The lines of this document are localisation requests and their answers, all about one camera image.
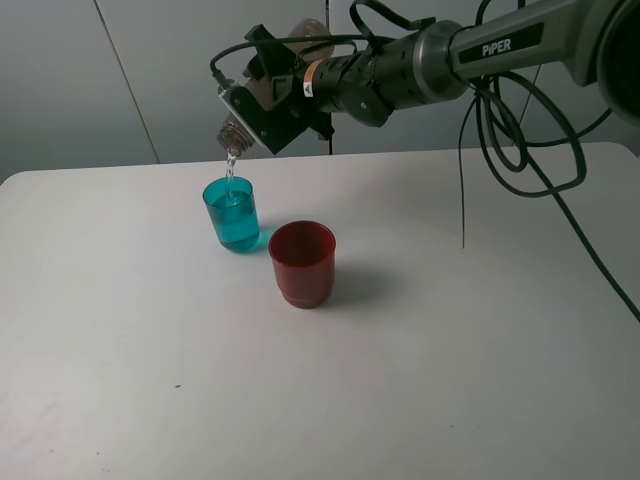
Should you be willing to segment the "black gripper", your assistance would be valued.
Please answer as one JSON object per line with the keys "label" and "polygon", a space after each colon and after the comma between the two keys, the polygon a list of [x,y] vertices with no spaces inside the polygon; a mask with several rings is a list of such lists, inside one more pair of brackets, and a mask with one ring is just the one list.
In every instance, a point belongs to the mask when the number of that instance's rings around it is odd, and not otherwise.
{"label": "black gripper", "polygon": [[292,51],[262,25],[256,25],[246,35],[254,43],[256,54],[248,62],[244,77],[249,79],[249,91],[260,104],[269,109],[287,101],[291,111],[300,117],[302,131],[314,131],[321,141],[332,139],[335,129],[331,114],[315,108],[304,108],[310,99],[305,89],[311,89],[315,70],[320,66],[316,53]]}

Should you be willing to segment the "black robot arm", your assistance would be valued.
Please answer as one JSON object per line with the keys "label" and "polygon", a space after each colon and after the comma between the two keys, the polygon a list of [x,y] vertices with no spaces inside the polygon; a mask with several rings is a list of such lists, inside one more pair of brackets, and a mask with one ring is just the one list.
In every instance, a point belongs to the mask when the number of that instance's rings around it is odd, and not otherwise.
{"label": "black robot arm", "polygon": [[238,87],[228,105],[257,140],[278,152],[307,129],[330,136],[332,113],[380,127],[397,110],[452,101],[480,81],[560,62],[576,84],[597,84],[618,116],[639,119],[635,1],[539,1],[481,25],[427,18],[409,23],[408,31],[315,61],[267,40],[248,68],[252,79],[267,83],[266,93]]}

